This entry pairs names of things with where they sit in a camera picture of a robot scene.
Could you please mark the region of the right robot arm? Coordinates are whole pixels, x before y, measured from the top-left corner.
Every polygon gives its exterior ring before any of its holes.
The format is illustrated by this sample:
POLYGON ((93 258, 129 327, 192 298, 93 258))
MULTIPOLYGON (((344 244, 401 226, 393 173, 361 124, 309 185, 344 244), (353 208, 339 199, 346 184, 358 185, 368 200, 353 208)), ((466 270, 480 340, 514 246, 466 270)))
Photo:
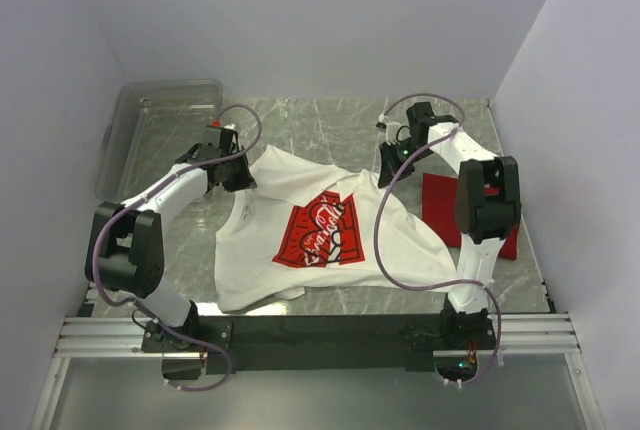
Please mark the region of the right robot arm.
POLYGON ((454 279, 440 283, 446 300, 440 312, 438 338, 460 349, 473 338, 497 337, 488 307, 497 302, 490 290, 496 260, 512 229, 521 220, 519 169, 512 157, 499 156, 464 130, 461 117, 437 115, 430 97, 406 111, 407 122, 379 115, 376 127, 385 135, 380 145, 379 187, 385 196, 406 178, 416 161, 436 154, 457 175, 454 218, 461 248, 454 279))

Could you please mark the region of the white Coca-Cola t-shirt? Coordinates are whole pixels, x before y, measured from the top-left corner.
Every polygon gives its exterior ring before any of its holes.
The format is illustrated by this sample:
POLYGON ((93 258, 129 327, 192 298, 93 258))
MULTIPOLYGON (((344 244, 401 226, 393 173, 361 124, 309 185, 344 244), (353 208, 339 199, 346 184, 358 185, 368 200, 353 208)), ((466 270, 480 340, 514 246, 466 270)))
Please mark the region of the white Coca-Cola t-shirt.
POLYGON ((353 173, 266 147, 251 165, 257 186, 235 194, 216 233, 214 285, 220 310, 243 310, 309 288, 411 286, 455 278, 441 238, 368 170, 353 173))

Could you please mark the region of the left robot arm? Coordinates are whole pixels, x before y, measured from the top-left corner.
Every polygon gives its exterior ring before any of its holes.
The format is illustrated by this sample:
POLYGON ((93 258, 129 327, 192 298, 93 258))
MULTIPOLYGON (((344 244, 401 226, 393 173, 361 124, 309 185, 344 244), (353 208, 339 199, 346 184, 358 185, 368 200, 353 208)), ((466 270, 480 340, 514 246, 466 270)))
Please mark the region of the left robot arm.
POLYGON ((176 351, 199 342, 199 315, 196 304, 164 279, 164 230, 217 186, 254 189, 247 152, 233 125, 214 122, 159 181, 122 203, 104 202, 94 213, 87 280, 107 305, 131 305, 165 327, 164 339, 176 351))

